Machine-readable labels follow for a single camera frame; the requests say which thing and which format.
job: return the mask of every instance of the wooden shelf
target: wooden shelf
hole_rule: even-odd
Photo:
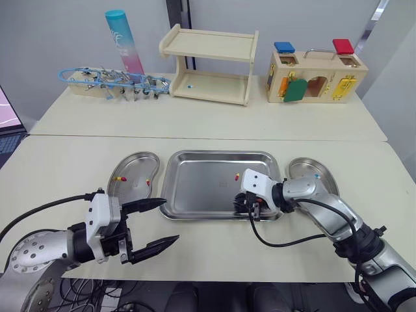
[[[218,60],[251,61],[253,34],[198,31],[175,27],[171,40],[166,40],[162,53]]]
[[[176,75],[170,84],[173,96],[246,105],[259,32],[235,34],[182,29],[176,24],[159,44],[162,56],[176,56]],[[232,60],[250,64],[248,76],[186,69],[185,56]]]
[[[244,105],[247,86],[248,76],[188,70],[172,95]]]

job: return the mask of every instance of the white table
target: white table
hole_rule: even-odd
[[[247,107],[170,97],[137,102],[76,96],[67,88],[33,135],[386,141],[356,94],[349,103],[269,103],[265,78],[253,77]]]
[[[415,184],[391,147],[384,142],[306,142],[264,140],[189,140],[30,136],[0,170],[0,228],[41,204],[107,187],[115,166],[136,151],[152,151],[161,160],[153,196],[161,191],[169,157],[185,149],[257,150],[275,156],[281,173],[295,157],[323,162],[334,175],[341,196],[371,227],[386,225],[385,238],[416,266]],[[88,203],[54,207],[19,223],[0,244],[5,255],[24,234],[42,228],[66,229],[83,222]],[[126,280],[296,281],[353,280],[346,260],[338,258],[327,239],[269,248],[252,233],[248,222],[172,221],[157,209],[128,220],[135,249],[147,242],[180,234],[162,254],[135,266],[84,264],[67,276]],[[300,213],[257,225],[265,239],[287,242],[319,232]]]

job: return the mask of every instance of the white wall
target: white wall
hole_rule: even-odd
[[[369,68],[369,74],[357,88],[359,97],[362,98],[369,90],[414,26],[415,3],[415,0],[390,0],[387,4],[359,54]]]
[[[416,25],[363,98],[416,181]]]
[[[360,58],[369,74],[357,89],[416,181],[416,1],[390,0]]]
[[[174,72],[159,57],[169,31],[165,0],[0,1],[0,85],[19,115],[39,120],[66,85],[64,68],[123,69],[104,13],[124,9],[147,72]]]
[[[192,27],[253,34],[259,31],[254,72],[266,75],[276,41],[289,41],[297,51],[333,49],[332,39],[356,45],[379,0],[190,0]],[[197,59],[197,68],[246,73],[238,62]]]

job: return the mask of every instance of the metal tray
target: metal tray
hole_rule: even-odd
[[[293,159],[288,165],[287,171],[291,179],[318,174],[326,190],[339,196],[338,186],[331,172],[314,159],[305,157]]]
[[[159,165],[159,158],[149,151],[127,156],[112,172],[107,194],[118,197],[120,205],[150,197]],[[115,181],[115,177],[126,177],[127,181]]]
[[[242,175],[251,168],[279,180],[276,160],[262,151],[179,151],[170,157],[164,177],[161,212],[170,219],[246,220],[235,216],[233,201]],[[275,212],[263,220],[275,220]]]

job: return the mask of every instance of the blue and pink tube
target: blue and pink tube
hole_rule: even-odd
[[[141,73],[144,75],[143,66],[138,57],[135,41],[133,40],[125,12],[123,10],[111,10],[105,13],[105,18],[122,57],[125,70],[128,73]]]

